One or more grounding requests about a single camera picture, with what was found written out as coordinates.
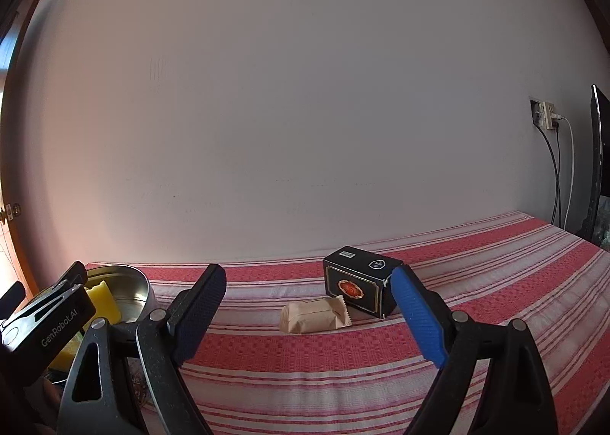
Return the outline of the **wall power socket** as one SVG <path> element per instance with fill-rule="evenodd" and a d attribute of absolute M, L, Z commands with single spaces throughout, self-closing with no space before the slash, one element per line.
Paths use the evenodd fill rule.
<path fill-rule="evenodd" d="M 531 100 L 530 101 L 531 117 L 533 124 L 544 130 L 556 129 L 558 123 L 558 114 L 555 110 L 555 105 L 548 100 Z"/>

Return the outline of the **black box with red emblem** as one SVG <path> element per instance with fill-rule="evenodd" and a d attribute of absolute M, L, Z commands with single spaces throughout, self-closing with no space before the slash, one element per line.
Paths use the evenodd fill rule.
<path fill-rule="evenodd" d="M 386 318 L 396 308 L 391 275 L 402 264 L 394 257 L 344 246 L 323 259 L 326 293 L 342 295 L 347 306 Z"/>

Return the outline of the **large yellow sponge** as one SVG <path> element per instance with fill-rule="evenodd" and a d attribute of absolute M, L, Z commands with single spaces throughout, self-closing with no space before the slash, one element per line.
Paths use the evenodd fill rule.
<path fill-rule="evenodd" d="M 84 330 L 88 330 L 88 327 L 93 320 L 97 318 L 105 318 L 110 324 L 119 323 L 122 319 L 121 311 L 118 307 L 117 301 L 114 298 L 109 285 L 105 280 L 99 282 L 99 284 L 93 285 L 87 289 L 87 295 L 95 307 L 94 315 L 84 325 Z M 58 370 L 60 372 L 68 372 L 72 362 L 74 361 L 77 351 L 81 345 L 84 334 L 78 332 L 71 340 L 67 343 L 59 352 L 59 355 L 55 357 L 50 363 L 50 369 Z"/>

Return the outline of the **round metal tin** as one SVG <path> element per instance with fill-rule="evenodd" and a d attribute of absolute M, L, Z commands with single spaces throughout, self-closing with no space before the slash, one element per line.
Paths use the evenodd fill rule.
<path fill-rule="evenodd" d="M 87 274 L 86 287 L 90 289 L 104 282 L 121 313 L 121 319 L 113 326 L 115 343 L 111 351 L 119 352 L 126 359 L 135 399 L 138 406 L 143 407 L 150 399 L 150 393 L 135 344 L 135 326 L 157 305 L 151 284 L 142 271 L 129 266 L 92 267 L 87 270 Z M 45 373 L 55 387 L 59 402 L 70 367 L 84 337 L 84 331 L 77 332 L 53 359 Z"/>

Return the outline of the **wooden door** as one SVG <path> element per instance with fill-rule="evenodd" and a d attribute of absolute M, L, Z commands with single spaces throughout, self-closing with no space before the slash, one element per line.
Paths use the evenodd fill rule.
<path fill-rule="evenodd" d="M 1 206 L 20 204 L 19 187 L 19 110 L 16 108 L 18 63 L 27 30 L 40 0 L 22 0 L 1 40 Z M 17 217 L 1 222 L 1 289 L 22 283 L 26 299 L 38 292 L 20 240 Z"/>

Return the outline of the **black monitor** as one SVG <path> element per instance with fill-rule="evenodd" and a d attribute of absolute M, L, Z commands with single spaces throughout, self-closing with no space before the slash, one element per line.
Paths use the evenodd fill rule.
<path fill-rule="evenodd" d="M 591 196 L 578 236 L 599 247 L 609 247 L 609 100 L 591 86 L 592 170 Z"/>

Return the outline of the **beige paper snack packet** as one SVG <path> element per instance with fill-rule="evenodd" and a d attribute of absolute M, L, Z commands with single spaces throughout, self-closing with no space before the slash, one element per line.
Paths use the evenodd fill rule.
<path fill-rule="evenodd" d="M 286 334 L 331 332 L 351 325 L 343 297 L 289 303 L 280 312 L 279 330 Z"/>

